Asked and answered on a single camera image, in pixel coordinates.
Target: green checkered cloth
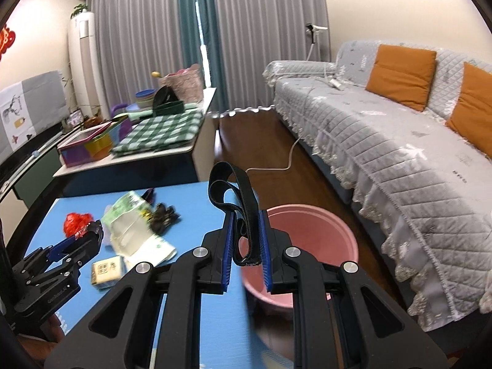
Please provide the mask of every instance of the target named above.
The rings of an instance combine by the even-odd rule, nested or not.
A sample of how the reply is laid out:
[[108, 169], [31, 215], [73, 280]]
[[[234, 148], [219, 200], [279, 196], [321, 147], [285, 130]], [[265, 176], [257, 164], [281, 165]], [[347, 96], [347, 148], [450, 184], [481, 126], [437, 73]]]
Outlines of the green checkered cloth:
[[111, 152], [121, 156], [161, 151], [186, 144], [198, 133], [202, 117], [202, 112], [195, 109], [177, 115], [145, 119]]

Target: pink bucket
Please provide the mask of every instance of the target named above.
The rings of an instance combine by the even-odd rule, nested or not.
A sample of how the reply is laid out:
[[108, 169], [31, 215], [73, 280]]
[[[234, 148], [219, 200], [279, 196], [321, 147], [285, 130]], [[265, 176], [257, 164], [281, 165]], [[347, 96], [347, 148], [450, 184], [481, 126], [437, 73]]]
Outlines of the pink bucket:
[[[340, 266], [345, 261], [357, 262], [359, 249], [354, 234], [336, 215], [312, 205], [289, 204], [267, 210], [270, 226], [287, 232], [292, 245], [314, 255], [318, 261]], [[248, 248], [241, 239], [240, 249]], [[260, 266], [242, 267], [245, 288], [269, 311], [292, 313], [292, 294], [271, 295], [263, 281]]]

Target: potted plant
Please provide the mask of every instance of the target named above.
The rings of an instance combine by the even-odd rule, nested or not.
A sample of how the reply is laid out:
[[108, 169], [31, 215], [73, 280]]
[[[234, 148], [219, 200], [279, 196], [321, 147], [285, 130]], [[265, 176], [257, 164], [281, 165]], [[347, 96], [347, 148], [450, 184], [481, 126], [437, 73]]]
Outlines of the potted plant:
[[72, 15], [70, 15], [70, 19], [73, 17], [76, 17], [78, 14], [81, 12], [87, 12], [89, 10], [89, 6], [87, 4], [79, 4], [73, 7], [74, 12], [72, 12]]

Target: black strap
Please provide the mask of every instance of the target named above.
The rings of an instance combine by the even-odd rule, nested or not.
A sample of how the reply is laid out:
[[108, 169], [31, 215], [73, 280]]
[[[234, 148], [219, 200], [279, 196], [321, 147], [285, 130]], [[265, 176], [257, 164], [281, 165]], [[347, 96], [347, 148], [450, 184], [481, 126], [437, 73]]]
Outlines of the black strap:
[[[230, 175], [236, 176], [237, 186], [228, 182]], [[224, 202], [227, 190], [232, 190], [239, 201], [239, 205]], [[208, 181], [208, 197], [213, 205], [224, 212], [239, 212], [240, 218], [235, 220], [234, 252], [232, 258], [238, 266], [258, 265], [261, 263], [260, 240], [258, 226], [258, 202], [253, 193], [248, 175], [242, 169], [228, 162], [216, 163], [210, 172]], [[239, 239], [248, 239], [248, 254], [243, 258], [239, 252]]]

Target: white cylindrical air conditioner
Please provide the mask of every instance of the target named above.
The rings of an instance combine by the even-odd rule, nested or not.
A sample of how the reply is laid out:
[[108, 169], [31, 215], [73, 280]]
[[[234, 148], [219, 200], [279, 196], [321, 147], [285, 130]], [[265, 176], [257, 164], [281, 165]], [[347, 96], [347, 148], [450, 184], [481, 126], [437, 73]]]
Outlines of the white cylindrical air conditioner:
[[94, 13], [82, 12], [70, 20], [68, 53], [77, 105], [88, 117], [92, 117], [100, 107], [102, 116], [109, 119], [109, 108], [97, 60]]

